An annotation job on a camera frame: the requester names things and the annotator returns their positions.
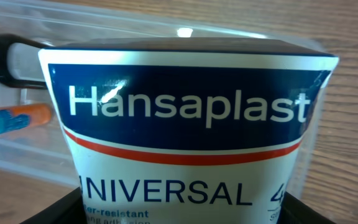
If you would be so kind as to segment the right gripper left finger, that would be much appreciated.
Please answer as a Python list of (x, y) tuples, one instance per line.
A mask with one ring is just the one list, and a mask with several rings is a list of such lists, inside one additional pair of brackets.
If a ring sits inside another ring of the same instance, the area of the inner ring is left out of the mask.
[(81, 189), (76, 188), (21, 224), (87, 224)]

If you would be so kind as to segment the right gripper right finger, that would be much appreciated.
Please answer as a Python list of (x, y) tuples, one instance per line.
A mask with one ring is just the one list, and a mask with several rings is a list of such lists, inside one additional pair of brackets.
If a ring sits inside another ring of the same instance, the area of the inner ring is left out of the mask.
[(285, 193), (277, 224), (335, 224), (288, 192)]

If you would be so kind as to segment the orange tube white cap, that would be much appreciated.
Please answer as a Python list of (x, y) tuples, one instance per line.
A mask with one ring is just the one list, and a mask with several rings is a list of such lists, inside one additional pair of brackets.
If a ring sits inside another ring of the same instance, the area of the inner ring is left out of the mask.
[(0, 108), (0, 134), (47, 124), (53, 116), (48, 104), (8, 106)]

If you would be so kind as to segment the white Hansaplast plaster box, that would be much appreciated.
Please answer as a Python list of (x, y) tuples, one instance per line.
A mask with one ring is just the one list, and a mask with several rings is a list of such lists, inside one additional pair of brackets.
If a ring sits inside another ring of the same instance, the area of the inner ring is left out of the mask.
[(272, 39), (111, 39), (39, 60), (81, 189), (70, 223), (288, 223), (336, 55)]

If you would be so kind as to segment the black tube white cap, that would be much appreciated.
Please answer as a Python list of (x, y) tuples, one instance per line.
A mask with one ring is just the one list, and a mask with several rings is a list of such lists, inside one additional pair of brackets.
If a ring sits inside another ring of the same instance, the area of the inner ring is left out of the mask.
[(0, 83), (11, 88), (46, 90), (39, 50), (46, 45), (14, 34), (0, 34)]

